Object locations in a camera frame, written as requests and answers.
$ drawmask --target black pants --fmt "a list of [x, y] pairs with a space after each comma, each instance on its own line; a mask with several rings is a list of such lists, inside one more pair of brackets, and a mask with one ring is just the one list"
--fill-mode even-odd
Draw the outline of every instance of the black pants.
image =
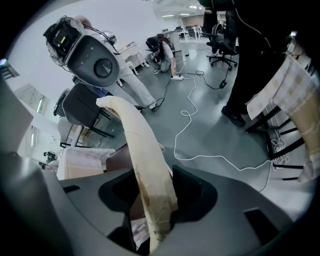
[[239, 113], [240, 108], [267, 85], [285, 60], [285, 54], [252, 53], [241, 45], [239, 51], [238, 73], [227, 103], [233, 113]]

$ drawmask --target beige foam padding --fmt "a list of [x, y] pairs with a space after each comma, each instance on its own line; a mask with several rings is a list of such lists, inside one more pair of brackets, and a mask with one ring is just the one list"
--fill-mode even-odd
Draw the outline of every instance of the beige foam padding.
[[131, 103], [106, 96], [98, 98], [96, 104], [121, 119], [148, 223], [152, 253], [170, 232], [171, 213], [178, 209], [171, 170], [152, 129]]

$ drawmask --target person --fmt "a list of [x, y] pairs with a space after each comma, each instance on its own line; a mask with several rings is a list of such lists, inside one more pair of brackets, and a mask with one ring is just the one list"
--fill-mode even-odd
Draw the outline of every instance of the person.
[[56, 154], [55, 153], [51, 153], [50, 151], [48, 152], [43, 152], [43, 156], [47, 157], [47, 163], [50, 163], [54, 160], [56, 160]]
[[54, 173], [57, 173], [59, 167], [59, 161], [53, 160], [51, 161], [48, 165], [47, 164], [42, 164], [41, 168], [43, 170], [51, 171]]
[[[275, 32], [273, 21], [265, 25], [263, 18], [251, 17], [251, 12], [245, 9], [241, 10], [241, 13], [246, 17], [246, 23], [254, 24], [263, 36], [242, 23], [237, 17], [238, 71], [229, 100], [221, 111], [237, 127], [246, 125], [241, 116], [241, 114], [248, 114], [245, 103], [267, 85], [283, 64], [291, 33], [286, 26], [277, 26]], [[255, 15], [263, 14], [264, 12], [258, 12]]]
[[[78, 15], [74, 18], [77, 22], [82, 23], [83, 27], [86, 29], [88, 35], [95, 37], [96, 39], [98, 39], [99, 41], [104, 41], [103, 38], [95, 33], [95, 32], [90, 32], [89, 28], [92, 28], [92, 24], [91, 22], [85, 17], [85, 16], [81, 16]], [[104, 43], [104, 46], [110, 50], [112, 53], [114, 53], [115, 49], [109, 44], [109, 43]], [[124, 80], [125, 82], [127, 82], [129, 84], [129, 86], [132, 88], [132, 90], [139, 96], [139, 98], [141, 99], [141, 101], [143, 102], [143, 104], [145, 106], [148, 106], [149, 109], [154, 109], [156, 107], [156, 100], [155, 98], [153, 98], [151, 96], [151, 94], [149, 93], [148, 89], [146, 88], [146, 86], [134, 75], [134, 73], [132, 72], [132, 70], [127, 66], [125, 60], [121, 57], [121, 55], [114, 55], [116, 60], [119, 63], [119, 67], [120, 67], [120, 76], [119, 79]], [[112, 93], [115, 94], [114, 91], [111, 87], [115, 87], [114, 89], [119, 92], [120, 90], [122, 90], [119, 86], [117, 86], [116, 84], [109, 86], [110, 88], [108, 88], [108, 90]]]
[[[205, 8], [203, 15], [203, 28], [207, 34], [212, 34], [212, 29], [218, 24], [217, 12], [213, 8]], [[212, 47], [212, 51], [207, 54], [207, 57], [217, 56], [217, 49]]]
[[[173, 44], [170, 40], [165, 37], [163, 34], [158, 34], [157, 37], [150, 37], [146, 41], [146, 45], [149, 47], [150, 50], [153, 51], [149, 55], [149, 62], [152, 63], [156, 70], [153, 72], [155, 75], [159, 74], [160, 72], [167, 72], [171, 67], [171, 74], [175, 76], [176, 72], [176, 59], [173, 53], [174, 48]], [[157, 56], [158, 62], [155, 63], [153, 57]]]

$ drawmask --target beige cloth cover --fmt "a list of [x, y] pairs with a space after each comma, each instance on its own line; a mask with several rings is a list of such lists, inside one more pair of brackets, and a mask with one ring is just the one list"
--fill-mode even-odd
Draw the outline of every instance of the beige cloth cover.
[[171, 213], [178, 202], [157, 139], [142, 114], [126, 100], [116, 96], [98, 98], [96, 104], [121, 119], [139, 186], [150, 234], [150, 252], [170, 232]]
[[308, 158], [298, 182], [320, 175], [320, 89], [316, 81], [292, 57], [287, 56], [270, 82], [247, 105], [251, 119], [259, 115], [270, 100], [279, 106], [298, 128]]

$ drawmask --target desk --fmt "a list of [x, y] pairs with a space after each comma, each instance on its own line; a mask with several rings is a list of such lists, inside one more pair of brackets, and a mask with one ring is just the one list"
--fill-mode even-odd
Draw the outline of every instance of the desk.
[[[200, 38], [200, 30], [196, 30], [195, 28], [193, 28], [193, 31], [195, 33], [195, 39], [199, 39]], [[184, 39], [186, 39], [186, 34], [189, 35], [188, 30], [183, 29], [181, 32], [178, 32], [178, 34], [183, 34], [184, 35]]]
[[146, 62], [145, 58], [142, 56], [141, 52], [139, 51], [139, 47], [136, 42], [132, 42], [131, 45], [126, 45], [124, 47], [121, 47], [117, 49], [117, 51], [121, 54], [124, 60], [128, 59], [130, 56], [136, 56], [137, 60], [139, 61], [142, 67], [143, 66], [150, 67], [150, 65]]

